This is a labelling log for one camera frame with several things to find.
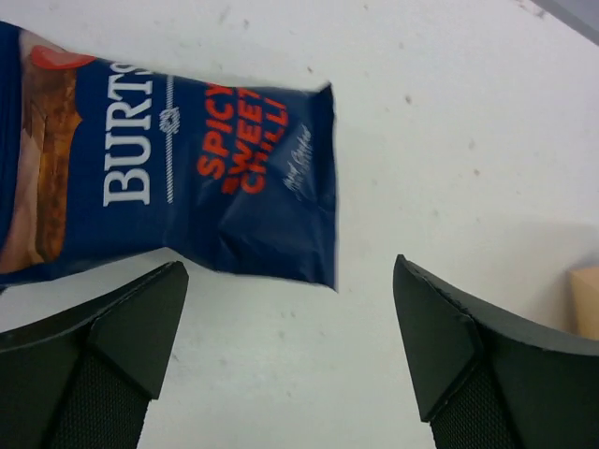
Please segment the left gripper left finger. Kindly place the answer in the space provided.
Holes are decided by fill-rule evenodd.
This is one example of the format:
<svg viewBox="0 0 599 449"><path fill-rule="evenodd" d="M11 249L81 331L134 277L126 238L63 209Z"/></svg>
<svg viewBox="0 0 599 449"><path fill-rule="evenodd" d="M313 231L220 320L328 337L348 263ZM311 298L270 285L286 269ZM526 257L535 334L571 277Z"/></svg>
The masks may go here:
<svg viewBox="0 0 599 449"><path fill-rule="evenodd" d="M158 399L189 276L170 262L1 335L4 448L135 448Z"/></svg>

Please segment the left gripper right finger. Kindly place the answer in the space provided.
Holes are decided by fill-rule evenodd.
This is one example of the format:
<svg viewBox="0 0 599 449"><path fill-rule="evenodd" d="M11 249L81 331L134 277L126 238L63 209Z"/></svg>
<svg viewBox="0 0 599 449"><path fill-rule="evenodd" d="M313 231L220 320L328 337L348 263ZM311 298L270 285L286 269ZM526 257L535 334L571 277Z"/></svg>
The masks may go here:
<svg viewBox="0 0 599 449"><path fill-rule="evenodd" d="M439 448L594 448L598 344L470 295L403 256L393 296Z"/></svg>

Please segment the brown paper bag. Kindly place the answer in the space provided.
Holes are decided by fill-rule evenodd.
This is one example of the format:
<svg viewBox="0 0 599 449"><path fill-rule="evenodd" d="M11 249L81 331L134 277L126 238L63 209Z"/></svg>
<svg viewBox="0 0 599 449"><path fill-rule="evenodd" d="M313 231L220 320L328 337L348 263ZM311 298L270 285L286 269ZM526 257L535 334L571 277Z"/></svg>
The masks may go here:
<svg viewBox="0 0 599 449"><path fill-rule="evenodd" d="M599 339L598 270L599 267L589 267L570 272L577 333L589 340Z"/></svg>

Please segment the blue chip snack bag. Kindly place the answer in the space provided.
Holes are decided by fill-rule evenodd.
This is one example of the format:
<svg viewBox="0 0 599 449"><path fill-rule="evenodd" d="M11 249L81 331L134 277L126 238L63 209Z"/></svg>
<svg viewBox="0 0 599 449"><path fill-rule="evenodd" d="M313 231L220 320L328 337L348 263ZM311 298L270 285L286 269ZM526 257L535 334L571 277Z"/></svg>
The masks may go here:
<svg viewBox="0 0 599 449"><path fill-rule="evenodd" d="M336 284L334 100L65 51L1 26L1 283L161 248Z"/></svg>

